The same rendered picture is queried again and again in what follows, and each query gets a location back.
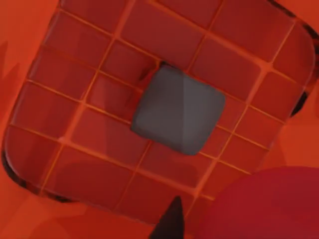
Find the grey rounded block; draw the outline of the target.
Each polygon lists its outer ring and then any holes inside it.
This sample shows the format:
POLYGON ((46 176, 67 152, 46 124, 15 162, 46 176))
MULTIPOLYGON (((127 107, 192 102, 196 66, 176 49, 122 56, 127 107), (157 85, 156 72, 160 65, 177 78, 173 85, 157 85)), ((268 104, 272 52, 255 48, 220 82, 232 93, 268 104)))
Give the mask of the grey rounded block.
POLYGON ((134 112, 131 130, 186 155, 197 154, 220 119, 226 97, 180 69, 161 65, 134 112))

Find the dark red round object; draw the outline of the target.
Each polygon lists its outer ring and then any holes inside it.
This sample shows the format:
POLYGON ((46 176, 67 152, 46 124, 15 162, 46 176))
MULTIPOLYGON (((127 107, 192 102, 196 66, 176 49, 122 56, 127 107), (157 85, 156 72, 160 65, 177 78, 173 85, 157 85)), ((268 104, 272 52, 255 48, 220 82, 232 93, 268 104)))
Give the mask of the dark red round object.
POLYGON ((231 184, 195 239, 319 239, 319 168, 272 168, 231 184))

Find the red gridded basket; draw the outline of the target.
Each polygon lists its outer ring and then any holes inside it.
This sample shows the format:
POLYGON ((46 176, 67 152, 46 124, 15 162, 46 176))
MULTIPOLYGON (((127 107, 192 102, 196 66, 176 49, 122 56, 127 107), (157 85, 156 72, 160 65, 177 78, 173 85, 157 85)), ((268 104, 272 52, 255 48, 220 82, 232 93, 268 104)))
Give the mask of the red gridded basket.
POLYGON ((0 239, 148 239, 174 197, 319 168, 319 0, 0 0, 0 239), (131 130, 163 64, 225 107, 186 155, 131 130))

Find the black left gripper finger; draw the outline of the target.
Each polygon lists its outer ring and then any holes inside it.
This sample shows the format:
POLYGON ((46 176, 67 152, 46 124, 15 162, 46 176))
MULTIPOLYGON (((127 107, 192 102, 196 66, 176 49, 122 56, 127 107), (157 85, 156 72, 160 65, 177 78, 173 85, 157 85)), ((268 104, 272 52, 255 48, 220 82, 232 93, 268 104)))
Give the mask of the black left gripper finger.
POLYGON ((184 239, 185 222, 182 200, 174 197, 148 239, 184 239))

